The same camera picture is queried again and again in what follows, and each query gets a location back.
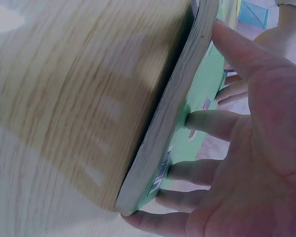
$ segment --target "light wood surface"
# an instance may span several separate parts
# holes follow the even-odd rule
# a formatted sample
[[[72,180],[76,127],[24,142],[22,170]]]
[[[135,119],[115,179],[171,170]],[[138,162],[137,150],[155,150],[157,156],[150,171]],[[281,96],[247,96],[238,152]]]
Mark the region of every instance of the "light wood surface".
[[[113,207],[187,6],[0,0],[0,236],[149,236],[99,206]]]

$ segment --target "finger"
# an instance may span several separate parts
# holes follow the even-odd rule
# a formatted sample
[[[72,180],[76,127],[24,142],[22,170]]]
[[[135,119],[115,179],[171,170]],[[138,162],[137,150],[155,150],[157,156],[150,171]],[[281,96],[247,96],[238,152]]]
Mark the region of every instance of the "finger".
[[[241,81],[241,77],[239,77],[239,75],[232,75],[232,76],[228,76],[226,77],[225,80],[225,85],[231,85],[235,82]]]
[[[220,105],[220,106],[221,105],[226,105],[228,103],[231,103],[231,102],[234,102],[234,101],[237,101],[237,100],[241,100],[241,99],[246,98],[246,97],[248,97],[248,93],[247,92],[243,92],[241,94],[229,96],[226,99],[220,100],[218,102],[218,105]]]
[[[239,114],[223,110],[196,111],[189,114],[185,126],[229,141],[231,132],[240,118]]]
[[[232,68],[224,68],[223,71],[225,73],[234,73],[235,72],[235,70],[233,70]]]
[[[238,95],[243,92],[246,92],[248,90],[248,85],[246,81],[241,80],[238,82],[235,82],[234,84],[231,84],[229,86],[226,86],[225,88],[221,89],[215,99],[220,101],[223,99],[228,98],[229,96]]]
[[[270,70],[274,67],[274,62],[279,62],[279,58],[267,53],[257,43],[241,36],[221,21],[215,22],[212,39],[226,61],[243,79],[249,79],[258,70]]]
[[[122,218],[131,226],[149,233],[165,237],[185,237],[188,213],[151,214],[137,211]]]
[[[182,161],[170,167],[168,177],[197,185],[210,186],[220,163],[221,160],[216,159]]]
[[[207,190],[195,190],[186,193],[161,190],[156,197],[156,202],[172,210],[191,213],[207,192]]]
[[[229,63],[227,61],[225,61],[224,65],[223,65],[223,68],[224,68],[225,73],[234,72],[234,70],[231,68],[231,66],[229,65]]]

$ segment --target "green book cover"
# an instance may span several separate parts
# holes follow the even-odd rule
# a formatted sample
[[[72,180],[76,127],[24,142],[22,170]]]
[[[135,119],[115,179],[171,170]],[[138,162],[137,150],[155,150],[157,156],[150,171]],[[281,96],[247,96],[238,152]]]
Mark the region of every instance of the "green book cover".
[[[221,15],[222,10],[219,9],[218,17],[221,18]],[[160,189],[166,189],[171,185],[171,181],[166,178],[166,173],[172,164],[184,160],[195,160],[205,133],[185,128],[185,120],[191,112],[212,110],[217,107],[214,98],[224,81],[223,65],[223,56],[211,43],[181,106],[174,132],[164,150],[163,159],[137,203],[137,210],[154,199]]]

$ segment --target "barcode sticker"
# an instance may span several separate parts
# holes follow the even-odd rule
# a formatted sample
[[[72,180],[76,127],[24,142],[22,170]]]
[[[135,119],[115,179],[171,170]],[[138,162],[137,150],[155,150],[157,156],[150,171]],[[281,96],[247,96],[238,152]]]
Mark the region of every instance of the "barcode sticker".
[[[168,166],[168,163],[170,161],[170,158],[171,158],[171,153],[172,153],[172,150],[173,150],[173,146],[169,147],[168,151],[167,151],[167,154],[161,164],[161,167],[159,169],[159,172],[157,174],[157,177],[155,178],[154,182],[153,182],[153,185],[149,191],[149,194],[151,194],[152,192],[156,191],[160,185],[161,185],[161,182],[162,182],[162,179],[163,179],[163,176],[167,170],[167,166]]]

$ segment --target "floor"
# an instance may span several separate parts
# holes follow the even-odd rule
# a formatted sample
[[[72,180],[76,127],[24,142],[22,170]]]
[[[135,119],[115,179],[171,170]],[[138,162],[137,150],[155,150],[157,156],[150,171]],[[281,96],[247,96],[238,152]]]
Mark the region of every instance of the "floor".
[[[267,28],[273,28],[277,25],[278,21],[278,7],[274,0],[246,0],[258,6],[268,8],[270,11]],[[263,30],[254,26],[250,26],[245,23],[238,23],[238,32],[242,35],[254,40]],[[296,64],[296,49],[289,59]],[[220,109],[230,110],[240,114],[249,114],[248,100],[243,99],[235,103],[230,103]],[[207,136],[202,147],[200,148],[197,158],[212,158],[212,159],[224,159],[228,149],[228,143],[219,139]]]

